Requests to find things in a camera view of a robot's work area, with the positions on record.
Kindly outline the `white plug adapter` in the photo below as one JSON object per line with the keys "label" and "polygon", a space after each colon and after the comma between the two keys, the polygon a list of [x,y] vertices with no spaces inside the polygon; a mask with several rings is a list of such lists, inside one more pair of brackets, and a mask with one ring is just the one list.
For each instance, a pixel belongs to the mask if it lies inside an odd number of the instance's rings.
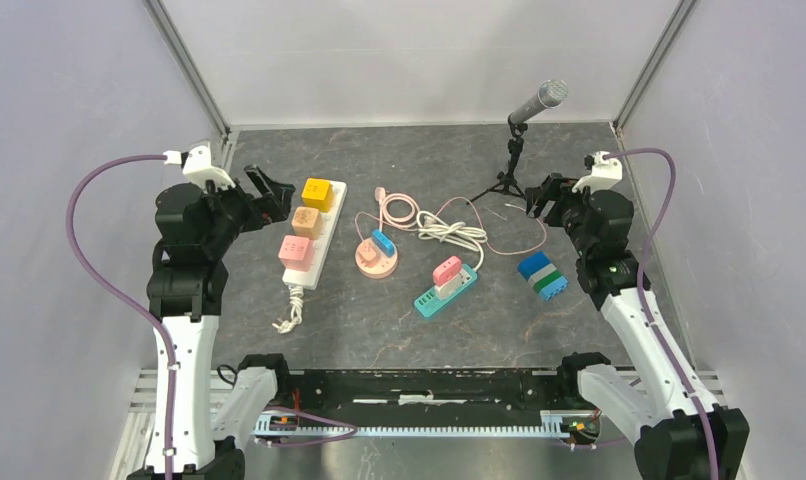
{"label": "white plug adapter", "polygon": [[434,292],[439,300],[449,299],[464,283],[462,273],[453,276],[445,283],[435,286]]}

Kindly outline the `blue plug adapter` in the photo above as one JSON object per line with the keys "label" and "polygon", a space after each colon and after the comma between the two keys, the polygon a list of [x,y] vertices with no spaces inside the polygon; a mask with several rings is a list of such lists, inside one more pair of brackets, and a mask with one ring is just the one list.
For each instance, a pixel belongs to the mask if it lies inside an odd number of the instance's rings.
{"label": "blue plug adapter", "polygon": [[373,230],[371,233],[371,240],[385,257],[391,258],[396,254],[396,248],[393,242],[384,234],[382,230]]}

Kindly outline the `teal power strip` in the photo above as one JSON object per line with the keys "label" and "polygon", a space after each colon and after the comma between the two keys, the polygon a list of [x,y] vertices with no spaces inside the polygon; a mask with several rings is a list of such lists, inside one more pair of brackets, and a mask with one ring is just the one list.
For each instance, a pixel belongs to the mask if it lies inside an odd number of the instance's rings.
{"label": "teal power strip", "polygon": [[413,306],[423,318],[430,319],[469,289],[477,280],[478,274],[468,264],[462,264],[456,275],[444,284],[433,286],[417,297]]}

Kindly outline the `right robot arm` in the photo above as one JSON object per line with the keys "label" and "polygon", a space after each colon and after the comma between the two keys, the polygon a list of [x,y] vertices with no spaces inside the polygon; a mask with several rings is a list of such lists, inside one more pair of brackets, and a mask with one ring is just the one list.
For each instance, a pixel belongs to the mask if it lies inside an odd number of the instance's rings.
{"label": "right robot arm", "polygon": [[577,281],[616,332],[639,376],[631,386],[597,353],[564,358],[556,382],[570,408],[588,402],[633,448],[644,479],[734,479],[750,426],[723,406],[673,339],[643,264],[628,248],[634,205],[559,174],[525,192],[527,214],[561,228],[578,259]]}

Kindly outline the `small pink plug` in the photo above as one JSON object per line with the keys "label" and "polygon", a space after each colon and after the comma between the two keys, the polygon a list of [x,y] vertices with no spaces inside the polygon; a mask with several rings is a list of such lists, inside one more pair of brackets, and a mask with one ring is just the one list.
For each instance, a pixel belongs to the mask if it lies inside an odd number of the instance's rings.
{"label": "small pink plug", "polygon": [[360,267],[371,268],[378,261],[378,252],[370,240],[360,243],[356,251],[357,263]]}

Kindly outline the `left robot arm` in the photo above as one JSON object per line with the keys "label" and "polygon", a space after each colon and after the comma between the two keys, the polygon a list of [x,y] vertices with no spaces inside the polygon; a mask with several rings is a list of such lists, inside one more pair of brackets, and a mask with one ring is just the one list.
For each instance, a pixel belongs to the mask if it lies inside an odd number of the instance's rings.
{"label": "left robot arm", "polygon": [[206,179],[172,186],[155,200],[161,234],[147,284],[158,353],[159,426],[134,479],[242,479],[244,449],[267,407],[281,407],[294,388],[281,354],[252,354],[236,368],[223,406],[211,412],[212,354],[228,271],[223,258],[245,232],[284,221],[295,188],[251,165],[259,194]]}

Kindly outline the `pink plug adapter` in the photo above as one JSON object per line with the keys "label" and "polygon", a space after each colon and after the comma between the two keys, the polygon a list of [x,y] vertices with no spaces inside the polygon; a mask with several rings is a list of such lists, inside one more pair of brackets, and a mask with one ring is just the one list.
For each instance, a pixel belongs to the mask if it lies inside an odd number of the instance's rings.
{"label": "pink plug adapter", "polygon": [[462,261],[458,256],[450,256],[440,263],[432,272],[432,280],[436,287],[450,282],[462,270]]}

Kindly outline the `round pink socket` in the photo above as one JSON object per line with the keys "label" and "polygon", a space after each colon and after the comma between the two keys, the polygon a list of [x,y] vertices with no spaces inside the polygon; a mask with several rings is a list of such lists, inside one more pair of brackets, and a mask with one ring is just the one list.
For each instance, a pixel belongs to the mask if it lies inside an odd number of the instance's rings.
{"label": "round pink socket", "polygon": [[398,266],[398,253],[391,257],[385,257],[375,246],[378,252],[378,261],[376,264],[371,268],[364,268],[360,267],[357,263],[356,252],[355,252],[355,264],[357,268],[361,271],[361,273],[370,278],[370,279],[383,279],[389,277],[397,268]]}

